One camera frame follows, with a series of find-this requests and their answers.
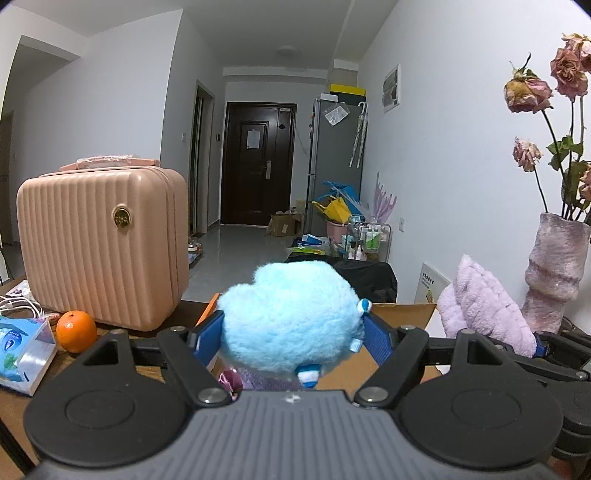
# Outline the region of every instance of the yellow box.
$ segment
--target yellow box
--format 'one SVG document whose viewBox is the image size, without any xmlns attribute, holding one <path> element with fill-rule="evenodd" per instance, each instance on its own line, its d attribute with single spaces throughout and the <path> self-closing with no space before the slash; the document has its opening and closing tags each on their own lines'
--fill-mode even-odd
<svg viewBox="0 0 591 480">
<path fill-rule="evenodd" d="M 363 97 L 365 96 L 364 88 L 351 87 L 349 85 L 339 85 L 338 83 L 331 83 L 329 91 L 339 93 L 350 93 L 351 95 L 361 95 Z"/>
</svg>

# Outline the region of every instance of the suitcase handle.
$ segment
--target suitcase handle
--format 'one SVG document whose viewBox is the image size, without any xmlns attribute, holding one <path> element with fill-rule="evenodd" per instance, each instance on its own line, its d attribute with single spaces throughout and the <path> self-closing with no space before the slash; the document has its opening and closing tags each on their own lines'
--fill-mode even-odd
<svg viewBox="0 0 591 480">
<path fill-rule="evenodd" d="M 160 160 L 153 158 L 137 158 L 133 155 L 106 155 L 76 160 L 74 163 L 60 167 L 60 171 L 88 170 L 91 168 L 109 167 L 159 167 Z"/>
</svg>

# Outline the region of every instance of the pink bucket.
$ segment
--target pink bucket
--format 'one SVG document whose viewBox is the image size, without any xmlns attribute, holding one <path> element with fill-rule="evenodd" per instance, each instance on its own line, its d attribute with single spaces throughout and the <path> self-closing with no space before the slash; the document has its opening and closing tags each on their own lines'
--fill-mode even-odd
<svg viewBox="0 0 591 480">
<path fill-rule="evenodd" d="M 334 223 L 329 220 L 326 221 L 326 236 L 333 242 L 339 244 L 342 242 L 343 235 L 347 234 L 347 224 Z"/>
</svg>

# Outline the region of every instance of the paper sign on door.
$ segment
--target paper sign on door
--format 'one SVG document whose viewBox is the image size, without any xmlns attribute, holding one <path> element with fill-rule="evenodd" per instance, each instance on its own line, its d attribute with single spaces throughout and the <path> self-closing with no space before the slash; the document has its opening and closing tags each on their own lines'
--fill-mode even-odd
<svg viewBox="0 0 591 480">
<path fill-rule="evenodd" d="M 257 130 L 249 130 L 246 136 L 247 148 L 261 148 L 261 133 Z"/>
</svg>

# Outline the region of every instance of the fluffy blue ball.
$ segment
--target fluffy blue ball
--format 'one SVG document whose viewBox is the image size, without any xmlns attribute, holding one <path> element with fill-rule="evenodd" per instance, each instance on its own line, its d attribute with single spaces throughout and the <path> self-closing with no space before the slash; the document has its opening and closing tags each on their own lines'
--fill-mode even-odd
<svg viewBox="0 0 591 480">
<path fill-rule="evenodd" d="M 224 312 L 224 359 L 262 375 L 297 378 L 296 368 L 319 364 L 324 375 L 363 339 L 359 297 L 321 261 L 268 264 L 253 284 L 230 288 L 218 301 Z"/>
</svg>

